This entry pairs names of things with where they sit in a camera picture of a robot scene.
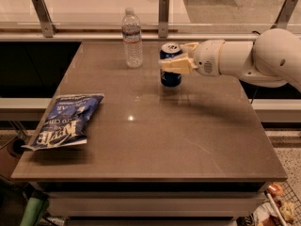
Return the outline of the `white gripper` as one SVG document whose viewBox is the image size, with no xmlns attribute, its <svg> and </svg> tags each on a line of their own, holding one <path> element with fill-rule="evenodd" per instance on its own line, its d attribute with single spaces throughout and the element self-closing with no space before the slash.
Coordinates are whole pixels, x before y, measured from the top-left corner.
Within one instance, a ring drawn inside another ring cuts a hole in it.
<svg viewBox="0 0 301 226">
<path fill-rule="evenodd" d="M 219 76 L 219 58 L 224 43 L 224 40 L 206 40 L 181 44 L 182 51 L 194 60 L 188 56 L 160 59 L 159 66 L 167 73 L 189 74 L 197 70 L 203 76 Z"/>
</svg>

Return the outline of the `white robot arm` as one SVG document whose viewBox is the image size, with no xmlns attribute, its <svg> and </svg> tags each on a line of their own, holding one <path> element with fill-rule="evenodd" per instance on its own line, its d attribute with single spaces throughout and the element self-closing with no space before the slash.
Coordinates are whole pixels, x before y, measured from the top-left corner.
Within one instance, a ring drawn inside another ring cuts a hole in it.
<svg viewBox="0 0 301 226">
<path fill-rule="evenodd" d="M 301 40 L 288 30 L 273 28 L 254 41 L 206 40 L 181 48 L 180 55 L 159 61 L 163 71 L 229 75 L 251 85 L 278 88 L 289 84 L 301 91 Z"/>
</svg>

